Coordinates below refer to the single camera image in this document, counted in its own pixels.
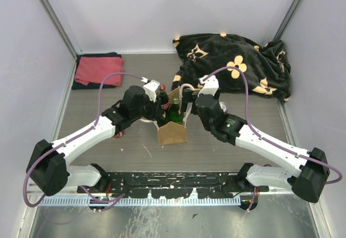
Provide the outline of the purple soda can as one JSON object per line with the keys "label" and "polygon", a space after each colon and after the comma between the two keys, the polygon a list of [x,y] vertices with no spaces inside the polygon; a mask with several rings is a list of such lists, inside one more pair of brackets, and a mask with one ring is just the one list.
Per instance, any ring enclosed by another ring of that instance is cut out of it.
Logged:
{"label": "purple soda can", "polygon": [[228,113],[228,107],[224,102],[219,102],[219,105],[225,114]]}

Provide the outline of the brown canvas bag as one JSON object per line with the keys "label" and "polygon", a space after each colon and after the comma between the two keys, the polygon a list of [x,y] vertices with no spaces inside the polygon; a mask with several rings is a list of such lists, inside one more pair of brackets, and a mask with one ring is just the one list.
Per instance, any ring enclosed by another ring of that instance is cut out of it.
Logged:
{"label": "brown canvas bag", "polygon": [[[181,108],[183,88],[196,90],[191,84],[185,83],[179,86],[178,88],[176,88],[175,90],[171,91],[170,93],[167,93],[169,96],[170,106],[172,104],[173,99],[178,98],[179,106]],[[176,124],[169,120],[169,122],[166,125],[160,128],[158,127],[157,121],[150,121],[144,118],[141,120],[143,122],[144,121],[153,122],[153,124],[156,126],[159,145],[163,146],[163,145],[169,145],[169,144],[186,143],[188,141],[186,124],[187,124],[187,119],[190,115],[190,112],[191,112],[191,107],[187,109],[186,112],[182,112],[183,114],[182,124]]]}

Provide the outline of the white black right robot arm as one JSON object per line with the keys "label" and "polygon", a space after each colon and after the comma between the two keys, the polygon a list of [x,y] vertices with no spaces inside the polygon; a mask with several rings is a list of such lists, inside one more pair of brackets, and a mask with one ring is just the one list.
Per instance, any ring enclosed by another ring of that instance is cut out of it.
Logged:
{"label": "white black right robot arm", "polygon": [[275,163],[276,167],[245,163],[236,175],[242,191],[271,186],[291,190],[299,198],[316,203],[330,175],[325,152],[306,150],[282,142],[253,127],[246,120],[224,112],[218,97],[184,88],[182,109],[192,104],[204,129],[219,141],[253,151]]}

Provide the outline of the dark cola bottle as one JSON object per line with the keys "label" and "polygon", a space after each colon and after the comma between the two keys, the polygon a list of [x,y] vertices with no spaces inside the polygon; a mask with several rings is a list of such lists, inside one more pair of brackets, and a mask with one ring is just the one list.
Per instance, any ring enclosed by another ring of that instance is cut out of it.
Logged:
{"label": "dark cola bottle", "polygon": [[159,106],[165,112],[167,112],[170,107],[169,96],[166,92],[166,87],[164,84],[161,84],[159,89]]}

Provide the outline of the green glass bottle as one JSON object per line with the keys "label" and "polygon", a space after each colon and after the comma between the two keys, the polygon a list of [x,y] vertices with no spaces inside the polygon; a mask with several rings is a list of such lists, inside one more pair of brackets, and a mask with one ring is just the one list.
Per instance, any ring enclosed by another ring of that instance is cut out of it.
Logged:
{"label": "green glass bottle", "polygon": [[176,124],[182,124],[183,114],[179,106],[179,99],[174,98],[169,108],[168,117],[171,122]]}
{"label": "green glass bottle", "polygon": [[167,113],[164,111],[163,114],[157,119],[158,127],[162,127],[166,125],[169,122],[169,119],[167,117]]}

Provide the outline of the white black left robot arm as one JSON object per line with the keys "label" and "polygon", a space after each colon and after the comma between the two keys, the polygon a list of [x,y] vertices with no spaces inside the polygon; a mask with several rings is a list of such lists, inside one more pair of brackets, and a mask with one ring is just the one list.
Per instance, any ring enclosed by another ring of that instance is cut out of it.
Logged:
{"label": "white black left robot arm", "polygon": [[132,85],[121,100],[97,116],[96,120],[69,136],[49,143],[36,143],[27,174],[45,196],[53,196],[66,187],[90,187],[104,192],[109,184],[105,170],[97,164],[72,166],[71,163],[96,144],[114,137],[145,118],[154,120],[158,109],[160,84],[151,81],[142,87]]}

